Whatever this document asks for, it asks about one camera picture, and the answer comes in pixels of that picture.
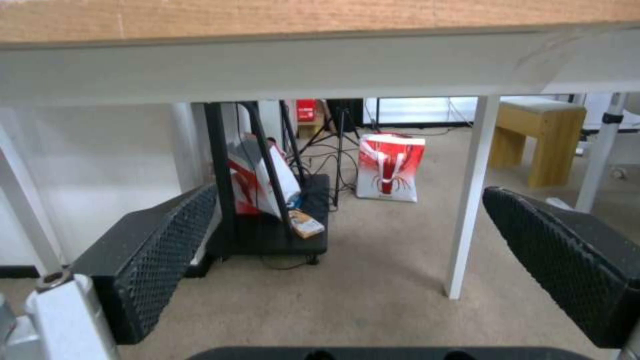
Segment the white desk leg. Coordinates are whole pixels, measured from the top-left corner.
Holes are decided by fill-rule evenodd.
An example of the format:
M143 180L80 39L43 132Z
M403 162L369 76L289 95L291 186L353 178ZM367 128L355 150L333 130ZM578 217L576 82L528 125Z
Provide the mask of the white desk leg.
M478 97L446 284L450 299L460 299L499 103L499 95Z
M598 132L598 138L589 152L589 165L587 166L584 180L582 180L578 201L575 204L577 211L583 213L591 212L600 181L602 180L604 172L607 170L609 154L611 153L611 148L613 148L613 143L616 141L616 135L618 134L620 122L622 121L622 111L625 108L626 101L626 93L615 93L611 97L611 104L603 116L602 127L600 127L600 132Z

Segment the black bar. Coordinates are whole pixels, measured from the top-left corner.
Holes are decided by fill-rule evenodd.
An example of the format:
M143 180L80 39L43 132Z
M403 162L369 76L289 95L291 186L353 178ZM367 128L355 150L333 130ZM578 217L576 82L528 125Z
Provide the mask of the black bar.
M333 135L327 135L327 136L325 136L324 138L322 138L320 140L316 140L316 138L318 136L320 136L320 134L322 134L325 130L329 131L329 121L328 120L325 120L325 122L322 125L322 127L320 129L318 129L318 131L316 131L316 133L313 136L311 136L311 139L309 141L307 141L305 146L303 146L302 149L300 149L300 154L305 152L305 150L307 150L307 147L310 147L311 145L314 145L317 142L321 142L321 141L326 140L326 139L328 139L328 138L333 136Z
M376 98L376 125L373 127L374 130L380 131L380 98Z
M289 120L289 110L287 109L287 105L284 103L284 100L280 100L280 118L282 119L284 130L286 130L287 137L289 138L289 144L291 145L291 150L293 151L293 160L296 162L296 166L298 167L298 173L300 174L300 178L298 181L300 185L305 184L305 171L302 167L302 160L300 160L300 153L298 152L298 144L296 144L296 135L293 133L293 128L291 127L291 121ZM282 138L283 143L287 143L286 138Z
M356 134L356 139L360 139L360 134L358 134L358 127L356 126L356 122L355 120L353 120L353 116L351 115L351 111L349 109L347 109L347 115L349 115L349 121L351 122L351 125L353 126L353 132Z
M267 140L264 136L264 130L262 129L262 124L260 122L260 113L258 112L258 106L255 102L251 101L243 101L238 104L244 106L244 108L249 111L249 120L251 121L251 128L254 131L256 140L258 142L258 147L260 148L260 153L262 154L262 158L264 159L264 166L267 168L267 174L269 175L269 180L271 181L271 187L273 188L273 195L276 197L276 201L278 203L278 210L280 210L280 217L282 218L282 223L286 228L286 235L288 240L293 240L293 234L291 229L291 223L289 221L289 211L287 210L287 204L284 202L284 195L282 194L282 188L280 187L280 182L278 181L278 175L276 174L276 169L273 166L273 160L271 159L271 154L269 153L269 147L267 146Z
M209 130L211 159L213 160L213 170L216 173L218 199L220 201L220 210L222 211L222 226L226 236L225 241L233 242L236 238L236 204L228 166L227 141L222 123L221 104L219 102L205 103L204 114L207 119L207 129Z
M342 138L344 137L344 118L346 110L342 110L340 112L340 117L338 119L338 161L337 161L337 171L335 174L335 195L333 196L333 206L338 206L338 194L340 193L340 179L342 178L342 173L340 172L340 166L342 165Z

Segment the carpet floor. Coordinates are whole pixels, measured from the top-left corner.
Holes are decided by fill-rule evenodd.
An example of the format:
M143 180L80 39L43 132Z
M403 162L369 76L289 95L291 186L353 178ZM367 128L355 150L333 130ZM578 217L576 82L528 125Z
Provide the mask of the carpet floor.
M142 343L120 347L122 357L184 359L227 345L527 345L607 359L610 352L593 346L522 268L482 207L462 298L444 296L470 136L467 128L427 136L417 204L342 193L338 212L330 215L329 250L319 265L277 271L258 258L238 256L215 264L202 279L181 281L156 329ZM522 166L489 170L485 185L574 204L586 160L575 159L568 186L530 190L533 145L527 143ZM308 154L330 149L312 150ZM311 167L321 160L312 158ZM355 171L348 158L344 161L349 181ZM334 168L330 160L323 171L332 174ZM640 239L639 190L638 169L628 168L627 180L608 177L593 213ZM300 260L266 259L276 266ZM14 307L32 288L33 280L0 280L0 291Z

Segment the desk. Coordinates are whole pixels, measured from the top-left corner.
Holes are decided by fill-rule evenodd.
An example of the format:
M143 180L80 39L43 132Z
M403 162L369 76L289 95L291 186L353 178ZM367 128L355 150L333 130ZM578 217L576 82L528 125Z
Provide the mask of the desk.
M640 90L635 0L314 4L5 2L0 106L477 95L445 284L458 299L500 95Z

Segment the tripod stand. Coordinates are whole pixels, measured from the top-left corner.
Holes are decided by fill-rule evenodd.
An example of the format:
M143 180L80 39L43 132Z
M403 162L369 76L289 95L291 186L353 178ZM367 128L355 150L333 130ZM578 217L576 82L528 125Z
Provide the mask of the tripod stand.
M350 138L348 135L344 134L344 123L345 121L347 121L347 118L349 118L349 121L351 123L351 126L353 127L353 132L356 135L356 138L358 140L360 140L360 134L358 134L358 129L356 128L355 122L353 121L353 118L351 117L351 113L349 112L348 108L339 108L339 115L338 115L338 124L337 124L337 132L333 131L331 129L331 123L333 118L331 116L324 117L324 124L323 126L316 131L316 133L311 137L311 139L305 144L305 146L302 147L302 149L300 149L300 154L302 154L303 152L305 152L305 150L307 150L309 147L319 143L319 142L323 142L326 139L329 139L333 136L336 136L338 138L338 154L337 154L337 164L336 164L336 174L335 174L335 189L334 189L334 193L333 193L333 198L332 198L332 202L334 206L338 206L338 196L340 193L340 179L342 178L342 173L340 172L340 168L342 165L342 141L343 139L347 139L349 140L353 145L356 146L360 146L360 144ZM329 135L323 136L321 138L320 135L322 135L322 133L324 133L325 131L329 132Z

